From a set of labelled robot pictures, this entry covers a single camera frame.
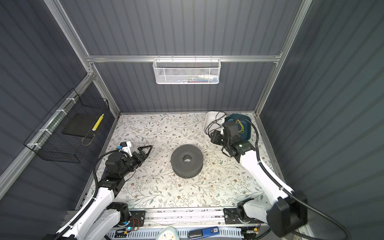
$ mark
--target gray wall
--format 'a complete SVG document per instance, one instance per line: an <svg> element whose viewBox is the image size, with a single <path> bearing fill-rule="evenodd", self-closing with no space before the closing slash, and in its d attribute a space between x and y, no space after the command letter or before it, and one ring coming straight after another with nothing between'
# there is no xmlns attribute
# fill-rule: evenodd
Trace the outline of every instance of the gray wall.
<svg viewBox="0 0 384 240"><path fill-rule="evenodd" d="M43 1L0 1L0 172L86 71Z"/></svg>
<svg viewBox="0 0 384 240"><path fill-rule="evenodd" d="M86 72L44 1L0 1L1 173L52 107ZM100 97L91 84L86 95ZM81 164L34 157L0 200L1 239L42 239L74 209L114 118L104 116Z"/></svg>
<svg viewBox="0 0 384 240"><path fill-rule="evenodd" d="M261 114L287 183L353 239L382 239L384 225L383 12L384 1L315 1Z"/></svg>
<svg viewBox="0 0 384 240"><path fill-rule="evenodd" d="M275 55L299 0L61 1L90 55ZM157 85L149 63L97 63L122 112L254 110L273 63L223 63L220 83Z"/></svg>
<svg viewBox="0 0 384 240"><path fill-rule="evenodd" d="M219 84L157 84L152 63L96 63L121 112L254 110L274 63L222 63Z"/></svg>

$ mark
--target table surface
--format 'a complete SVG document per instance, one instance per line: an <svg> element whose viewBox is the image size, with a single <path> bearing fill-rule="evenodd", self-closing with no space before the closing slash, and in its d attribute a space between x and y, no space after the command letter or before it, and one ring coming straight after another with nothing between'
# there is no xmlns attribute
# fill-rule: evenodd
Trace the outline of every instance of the table surface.
<svg viewBox="0 0 384 240"><path fill-rule="evenodd" d="M243 113L251 117L252 113ZM147 160L127 181L115 201L125 202L131 209L235 206L246 198L267 201L264 191L234 158L221 153L221 147L203 134L205 114L132 114L121 115L107 151L120 142L131 141L131 151L153 145ZM250 142L256 134L252 131ZM178 177L172 170L170 157L180 145L193 144L204 156L203 169L191 179ZM260 157L272 169L262 138ZM105 169L104 158L97 171L100 180Z"/></svg>

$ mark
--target spool center hole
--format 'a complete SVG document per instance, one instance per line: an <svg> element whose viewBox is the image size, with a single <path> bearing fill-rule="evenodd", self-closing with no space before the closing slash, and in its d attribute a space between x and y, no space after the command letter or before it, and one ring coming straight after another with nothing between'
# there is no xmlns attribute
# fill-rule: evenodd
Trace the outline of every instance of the spool center hole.
<svg viewBox="0 0 384 240"><path fill-rule="evenodd" d="M185 155L184 157L183 157L183 161L184 162L190 162L192 160L192 158L191 158L191 156L189 156L189 155Z"/></svg>

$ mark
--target wire basket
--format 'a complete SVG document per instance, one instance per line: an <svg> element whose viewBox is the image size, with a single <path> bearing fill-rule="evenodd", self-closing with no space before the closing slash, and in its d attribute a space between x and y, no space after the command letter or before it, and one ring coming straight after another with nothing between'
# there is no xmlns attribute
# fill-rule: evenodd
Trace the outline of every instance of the wire basket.
<svg viewBox="0 0 384 240"><path fill-rule="evenodd" d="M207 62L153 61L158 84L217 84L219 83L220 59Z"/></svg>
<svg viewBox="0 0 384 240"><path fill-rule="evenodd" d="M56 110L58 114L47 127L36 128L38 137L31 134L24 145L43 160L80 163L86 158L88 147L108 110L108 101L104 98L76 95L63 109ZM80 127L84 136L64 133L71 120L79 116L86 117L87 126L90 126L86 129Z"/></svg>

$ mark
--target round gray object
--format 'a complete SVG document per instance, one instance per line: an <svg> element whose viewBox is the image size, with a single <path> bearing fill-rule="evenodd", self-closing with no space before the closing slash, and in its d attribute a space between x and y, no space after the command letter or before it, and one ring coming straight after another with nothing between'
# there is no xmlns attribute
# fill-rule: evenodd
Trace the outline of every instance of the round gray object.
<svg viewBox="0 0 384 240"><path fill-rule="evenodd" d="M195 177L203 168L203 154L193 145L182 145L173 151L170 163L179 177Z"/></svg>

